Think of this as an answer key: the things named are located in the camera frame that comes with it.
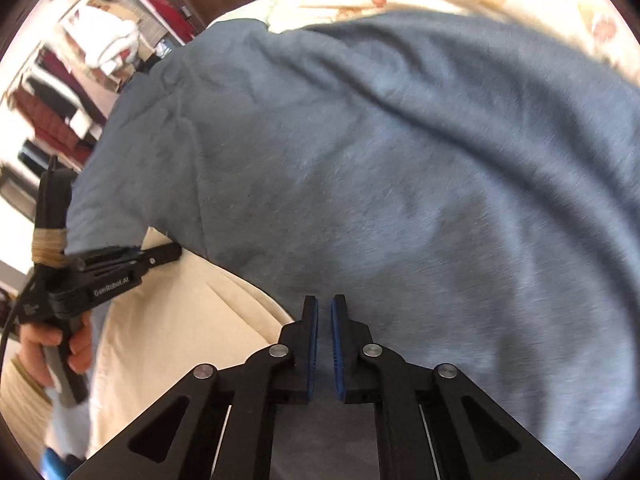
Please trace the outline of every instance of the dark red garment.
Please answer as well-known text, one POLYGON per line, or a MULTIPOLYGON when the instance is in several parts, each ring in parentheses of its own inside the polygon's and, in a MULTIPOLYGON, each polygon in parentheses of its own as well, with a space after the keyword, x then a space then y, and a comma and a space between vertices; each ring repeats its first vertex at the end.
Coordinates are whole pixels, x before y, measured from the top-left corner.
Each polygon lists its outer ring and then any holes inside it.
POLYGON ((33 126, 38 139, 80 166, 84 166, 91 155, 91 148, 81 142, 81 139, 59 115, 24 88, 16 89, 9 96, 9 100, 33 126))
POLYGON ((169 0, 148 0, 148 2, 185 43, 189 43, 196 36, 191 23, 175 10, 169 0))
POLYGON ((104 117, 99 108, 94 104, 92 99, 87 95, 84 87, 78 82, 78 80, 69 73, 66 66, 58 57, 50 51, 48 48, 41 49, 38 54, 38 64, 43 67, 52 76, 57 77, 65 85, 67 85, 80 99, 82 106, 96 123, 100 126, 104 126, 107 119, 104 117))

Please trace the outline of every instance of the blanket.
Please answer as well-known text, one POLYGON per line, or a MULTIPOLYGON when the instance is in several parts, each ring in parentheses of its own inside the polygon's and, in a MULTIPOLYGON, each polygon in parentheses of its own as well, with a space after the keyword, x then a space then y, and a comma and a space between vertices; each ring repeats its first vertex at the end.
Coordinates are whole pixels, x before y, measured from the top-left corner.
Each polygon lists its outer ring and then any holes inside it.
POLYGON ((152 225, 293 317, 319 297, 316 398, 279 410, 274 479, 378 475, 371 407, 334 394, 338 293, 376 342, 458 365, 601 479, 640 426, 639 92, 481 17, 216 23, 116 103, 68 250, 152 225))

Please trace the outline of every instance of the person's arm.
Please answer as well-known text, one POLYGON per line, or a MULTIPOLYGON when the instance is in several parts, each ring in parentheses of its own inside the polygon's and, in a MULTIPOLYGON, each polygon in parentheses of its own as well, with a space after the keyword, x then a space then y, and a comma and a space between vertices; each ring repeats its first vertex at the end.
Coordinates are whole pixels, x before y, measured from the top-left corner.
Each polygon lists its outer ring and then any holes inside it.
MULTIPOLYGON (((69 341, 70 368, 85 373, 91 365, 91 323, 87 312, 84 327, 69 341)), ((20 352, 6 363, 0 379, 0 412, 25 455, 36 468, 44 453, 44 439, 52 415, 51 400, 44 391, 53 386, 44 361, 42 346, 56 346, 62 340, 59 329, 44 324, 20 327, 20 352)))

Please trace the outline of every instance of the triangular cutout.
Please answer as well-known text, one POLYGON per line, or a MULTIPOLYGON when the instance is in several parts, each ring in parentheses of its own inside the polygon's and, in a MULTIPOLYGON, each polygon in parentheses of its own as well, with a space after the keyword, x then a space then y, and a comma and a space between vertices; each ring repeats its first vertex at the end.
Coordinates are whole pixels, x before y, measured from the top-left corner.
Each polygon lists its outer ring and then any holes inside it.
POLYGON ((175 399, 173 404, 131 439, 129 449, 154 462, 164 462, 188 405, 189 399, 185 396, 175 399))
POLYGON ((476 435, 482 456, 487 462, 496 462, 520 449, 520 443, 493 420, 472 397, 462 397, 462 405, 476 435))

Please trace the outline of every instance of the silver screw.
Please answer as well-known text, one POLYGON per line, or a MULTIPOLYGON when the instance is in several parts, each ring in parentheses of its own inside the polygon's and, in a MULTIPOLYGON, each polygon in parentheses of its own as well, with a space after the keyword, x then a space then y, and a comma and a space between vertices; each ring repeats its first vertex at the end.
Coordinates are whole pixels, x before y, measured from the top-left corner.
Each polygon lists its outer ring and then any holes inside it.
POLYGON ((193 375, 198 379, 209 379, 213 375, 213 366, 198 365, 193 369, 193 375))
POLYGON ((273 345, 269 348, 269 355, 271 357, 284 357, 289 353, 289 349, 284 345, 273 345))
POLYGON ((380 357, 382 355, 382 346, 376 345, 375 343, 364 345, 362 347, 362 351, 364 355, 369 357, 380 357))
POLYGON ((454 365, 444 363, 438 366, 438 375, 445 379, 453 379, 458 374, 458 369, 454 365))

